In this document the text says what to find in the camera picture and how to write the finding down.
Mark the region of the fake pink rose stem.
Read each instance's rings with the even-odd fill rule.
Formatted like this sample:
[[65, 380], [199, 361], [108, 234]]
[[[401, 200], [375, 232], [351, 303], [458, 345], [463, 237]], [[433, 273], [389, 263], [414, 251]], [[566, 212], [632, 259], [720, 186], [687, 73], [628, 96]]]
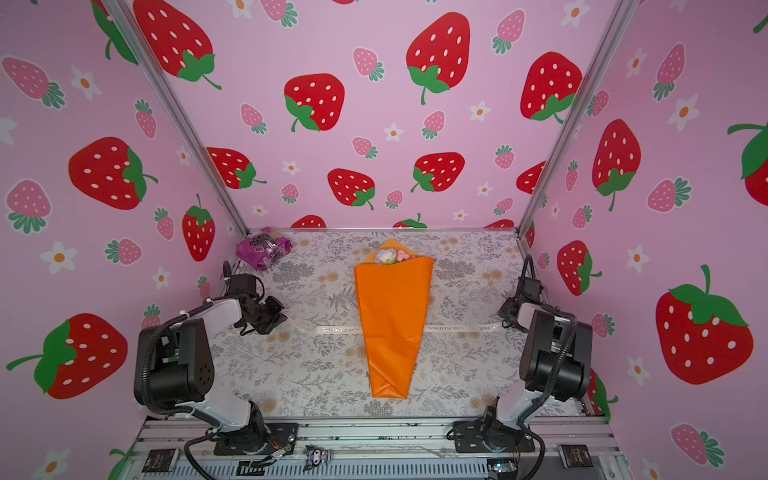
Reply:
[[407, 252], [406, 252], [406, 251], [404, 251], [404, 250], [398, 250], [398, 251], [397, 251], [397, 262], [398, 262], [398, 263], [402, 263], [402, 262], [405, 262], [405, 261], [411, 260], [411, 259], [413, 259], [413, 258], [414, 258], [414, 256], [413, 256], [413, 255], [411, 255], [411, 254], [407, 253]]

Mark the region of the orange wrapping paper sheet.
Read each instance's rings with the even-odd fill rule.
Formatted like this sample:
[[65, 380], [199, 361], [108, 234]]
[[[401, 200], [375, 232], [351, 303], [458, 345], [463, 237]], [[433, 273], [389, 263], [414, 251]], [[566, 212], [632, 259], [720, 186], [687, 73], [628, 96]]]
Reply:
[[[404, 250], [413, 259], [375, 263], [379, 249]], [[434, 259], [387, 240], [354, 268], [355, 288], [372, 396], [408, 398], [429, 308]]]

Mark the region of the white ribbon strip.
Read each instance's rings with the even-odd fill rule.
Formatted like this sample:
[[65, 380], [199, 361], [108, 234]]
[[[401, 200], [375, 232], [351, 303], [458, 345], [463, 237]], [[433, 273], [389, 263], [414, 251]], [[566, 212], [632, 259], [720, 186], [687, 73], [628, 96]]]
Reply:
[[[318, 325], [312, 326], [303, 323], [298, 320], [289, 320], [289, 324], [299, 331], [307, 335], [354, 335], [362, 334], [363, 328], [361, 326], [328, 326]], [[427, 324], [424, 326], [423, 331], [425, 333], [487, 333], [497, 330], [503, 330], [504, 327], [501, 322], [482, 324], [482, 325], [439, 325], [439, 324]]]

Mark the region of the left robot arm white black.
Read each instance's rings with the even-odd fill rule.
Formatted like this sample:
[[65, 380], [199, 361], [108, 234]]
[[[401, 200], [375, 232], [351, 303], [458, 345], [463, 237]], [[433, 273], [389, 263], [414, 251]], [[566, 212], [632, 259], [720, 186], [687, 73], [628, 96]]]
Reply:
[[224, 293], [139, 335], [134, 396], [155, 415], [188, 416], [209, 425], [206, 440], [223, 454], [276, 458], [290, 452], [295, 426], [269, 425], [259, 407], [217, 379], [210, 340], [223, 331], [268, 335], [287, 320], [285, 306], [261, 278], [223, 264]]

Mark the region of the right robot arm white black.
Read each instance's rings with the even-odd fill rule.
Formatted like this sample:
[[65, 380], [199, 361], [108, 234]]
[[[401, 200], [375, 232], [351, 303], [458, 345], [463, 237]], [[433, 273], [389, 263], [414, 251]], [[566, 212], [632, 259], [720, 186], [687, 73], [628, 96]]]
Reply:
[[543, 299], [544, 286], [528, 255], [515, 288], [498, 311], [502, 326], [525, 334], [519, 363], [522, 389], [485, 409], [480, 442], [504, 452], [534, 437], [529, 423], [548, 402], [586, 394], [590, 383], [593, 329]]

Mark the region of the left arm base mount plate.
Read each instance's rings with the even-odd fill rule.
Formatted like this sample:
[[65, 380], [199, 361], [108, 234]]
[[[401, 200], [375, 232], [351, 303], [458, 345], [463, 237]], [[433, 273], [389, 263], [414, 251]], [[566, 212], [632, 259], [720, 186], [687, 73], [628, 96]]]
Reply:
[[214, 454], [216, 456], [262, 455], [273, 453], [291, 454], [298, 437], [299, 424], [293, 422], [266, 423], [259, 430], [244, 427], [237, 431], [217, 436]]

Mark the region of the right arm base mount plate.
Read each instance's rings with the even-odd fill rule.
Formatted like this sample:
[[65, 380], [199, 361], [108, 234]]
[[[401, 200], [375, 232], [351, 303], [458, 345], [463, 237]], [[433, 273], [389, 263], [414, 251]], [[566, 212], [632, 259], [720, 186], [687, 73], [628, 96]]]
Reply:
[[454, 422], [446, 434], [458, 453], [532, 453], [536, 447], [521, 430], [498, 421], [485, 425], [482, 419]]

